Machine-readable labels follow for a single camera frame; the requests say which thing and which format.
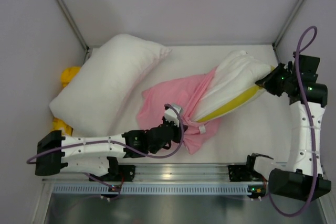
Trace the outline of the pink pillowcase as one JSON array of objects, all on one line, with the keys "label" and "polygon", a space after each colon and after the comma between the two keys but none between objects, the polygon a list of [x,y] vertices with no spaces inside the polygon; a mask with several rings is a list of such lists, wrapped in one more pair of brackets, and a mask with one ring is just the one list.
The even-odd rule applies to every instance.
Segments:
[{"label": "pink pillowcase", "polygon": [[[222,119],[209,122],[195,122],[192,119],[197,103],[212,80],[215,69],[207,74],[197,74],[185,78],[161,82],[142,92],[143,104],[137,113],[137,124],[147,130],[162,123],[165,104],[176,104],[182,108],[182,120],[188,126],[184,133],[184,145],[189,154],[199,151],[202,145],[216,135]],[[204,125],[206,133],[201,134],[199,127]]]}]

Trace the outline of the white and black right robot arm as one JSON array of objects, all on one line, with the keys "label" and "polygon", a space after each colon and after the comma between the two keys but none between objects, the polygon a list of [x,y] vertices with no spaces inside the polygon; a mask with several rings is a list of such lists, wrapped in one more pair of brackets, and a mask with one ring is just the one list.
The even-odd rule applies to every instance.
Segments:
[{"label": "white and black right robot arm", "polygon": [[328,88],[317,83],[320,58],[299,56],[296,65],[279,64],[270,74],[256,81],[268,93],[286,93],[291,112],[291,147],[285,166],[267,155],[251,154],[250,168],[268,180],[269,192],[296,200],[311,200],[331,191],[331,181],[323,177],[320,162],[320,132],[328,100]]}]

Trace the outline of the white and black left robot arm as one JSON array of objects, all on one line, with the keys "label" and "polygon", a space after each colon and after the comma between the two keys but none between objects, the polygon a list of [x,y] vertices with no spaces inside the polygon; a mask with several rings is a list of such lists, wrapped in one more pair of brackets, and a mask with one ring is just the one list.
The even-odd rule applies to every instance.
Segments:
[{"label": "white and black left robot arm", "polygon": [[35,165],[35,175],[41,177],[66,172],[111,179],[119,174],[119,159],[159,159],[158,151],[169,150],[173,143],[182,145],[187,129],[183,123],[163,119],[149,130],[106,137],[71,137],[55,130],[38,142],[37,154],[28,163]]}]

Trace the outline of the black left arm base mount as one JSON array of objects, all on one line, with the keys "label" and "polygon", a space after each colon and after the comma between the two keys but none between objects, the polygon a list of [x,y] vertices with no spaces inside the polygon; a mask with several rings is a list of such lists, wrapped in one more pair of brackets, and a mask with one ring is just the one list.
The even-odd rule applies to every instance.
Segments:
[{"label": "black left arm base mount", "polygon": [[103,176],[95,176],[90,174],[95,179],[103,182],[132,182],[135,177],[135,166],[134,165],[118,165],[118,167],[108,169],[108,173]]}]

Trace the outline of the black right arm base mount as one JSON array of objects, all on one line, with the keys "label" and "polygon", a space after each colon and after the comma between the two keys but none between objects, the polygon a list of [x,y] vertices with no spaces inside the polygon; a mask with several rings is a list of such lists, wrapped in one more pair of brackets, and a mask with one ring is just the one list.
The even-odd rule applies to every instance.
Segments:
[{"label": "black right arm base mount", "polygon": [[228,165],[230,182],[252,182],[258,180],[246,165]]}]

